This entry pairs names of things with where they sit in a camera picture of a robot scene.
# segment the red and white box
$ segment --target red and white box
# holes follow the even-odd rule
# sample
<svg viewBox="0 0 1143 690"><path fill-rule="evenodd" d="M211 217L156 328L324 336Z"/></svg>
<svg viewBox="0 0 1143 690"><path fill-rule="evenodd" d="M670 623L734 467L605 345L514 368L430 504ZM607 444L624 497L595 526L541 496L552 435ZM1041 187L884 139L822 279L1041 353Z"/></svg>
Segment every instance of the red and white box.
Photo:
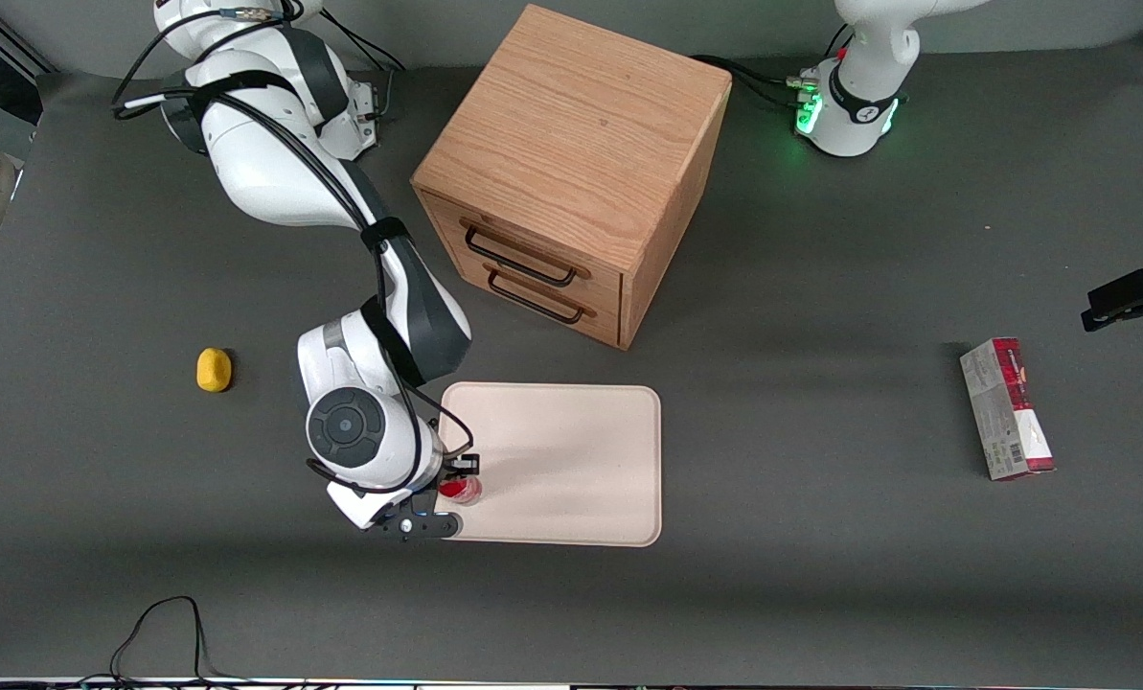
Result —
<svg viewBox="0 0 1143 690"><path fill-rule="evenodd" d="M1052 450L1028 399L1017 337L994 337L960 358L975 426L994 481L1054 471Z"/></svg>

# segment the yellow object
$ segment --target yellow object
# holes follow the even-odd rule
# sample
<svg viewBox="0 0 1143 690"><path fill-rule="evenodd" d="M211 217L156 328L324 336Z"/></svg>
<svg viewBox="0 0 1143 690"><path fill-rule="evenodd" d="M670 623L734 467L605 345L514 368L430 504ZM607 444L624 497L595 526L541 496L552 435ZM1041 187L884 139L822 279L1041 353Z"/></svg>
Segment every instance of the yellow object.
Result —
<svg viewBox="0 0 1143 690"><path fill-rule="evenodd" d="M230 354L205 348L195 361L195 384L209 393L222 393L230 385Z"/></svg>

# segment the drawer handle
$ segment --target drawer handle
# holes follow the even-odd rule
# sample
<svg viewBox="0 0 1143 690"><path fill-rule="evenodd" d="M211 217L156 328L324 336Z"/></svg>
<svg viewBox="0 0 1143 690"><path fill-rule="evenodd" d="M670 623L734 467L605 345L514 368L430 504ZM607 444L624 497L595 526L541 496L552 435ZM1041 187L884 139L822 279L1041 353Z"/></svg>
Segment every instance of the drawer handle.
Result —
<svg viewBox="0 0 1143 690"><path fill-rule="evenodd" d="M575 315L572 315L572 318L566 318L566 315L559 314L555 311L546 310L545 306L537 305L536 302L527 300L525 297L515 295L513 291L511 291L511 289L498 288L497 284L495 284L496 278L498 278L498 271L491 271L490 278L487 279L487 284L490 287L490 289L493 289L494 292L509 298L509 300L518 303L518 305L527 306L529 310L533 310L536 313L544 315L544 318L551 318L553 320L557 320L557 322L566 323L567 326L574 326L576 323L580 323L580 319L583 319L583 306L577 306Z"/></svg>
<svg viewBox="0 0 1143 690"><path fill-rule="evenodd" d="M502 265L509 267L509 270L522 272L522 274L527 275L528 278L539 280L545 284L553 284L554 288L566 288L567 284L572 284L572 280L575 280L576 272L574 267L567 270L567 274L563 278L553 278L552 275L545 275L544 272L535 271L526 266L525 264L515 263L510 258L504 257L504 255L499 252L491 252L490 249L487 249L480 244L474 244L473 239L477 235L478 235L478 228L470 226L470 231L465 232L465 244L470 246L470 249L473 250L474 254L480 254L485 258L494 259L495 262L498 262Z"/></svg>

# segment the wooden drawer cabinet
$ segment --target wooden drawer cabinet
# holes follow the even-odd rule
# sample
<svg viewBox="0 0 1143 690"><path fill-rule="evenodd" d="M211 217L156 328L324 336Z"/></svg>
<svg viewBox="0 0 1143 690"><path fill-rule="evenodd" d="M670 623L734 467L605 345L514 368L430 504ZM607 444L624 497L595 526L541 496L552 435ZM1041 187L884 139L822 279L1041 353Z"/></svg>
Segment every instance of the wooden drawer cabinet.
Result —
<svg viewBox="0 0 1143 690"><path fill-rule="evenodd" d="M729 85L529 5L411 182L462 278L625 350L702 196Z"/></svg>

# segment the gray table surface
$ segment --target gray table surface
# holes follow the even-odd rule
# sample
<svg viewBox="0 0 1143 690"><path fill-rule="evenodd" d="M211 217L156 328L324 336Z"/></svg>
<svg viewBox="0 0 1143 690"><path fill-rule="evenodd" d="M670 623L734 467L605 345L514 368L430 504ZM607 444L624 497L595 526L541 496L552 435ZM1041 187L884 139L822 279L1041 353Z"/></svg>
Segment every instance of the gray table surface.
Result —
<svg viewBox="0 0 1143 690"><path fill-rule="evenodd" d="M354 532L303 466L293 350L369 296L355 236L253 222L158 119L112 122L112 82L50 78L0 240L0 675L102 671L190 593L251 675L1143 687L1143 322L1078 319L1143 265L1143 39L927 56L850 161L738 88L626 354L454 275L408 178L474 74L397 75L361 161L473 323L431 390L650 385L660 541ZM984 474L957 354L992 336L1023 339L1056 474ZM185 616L126 668L185 673Z"/></svg>

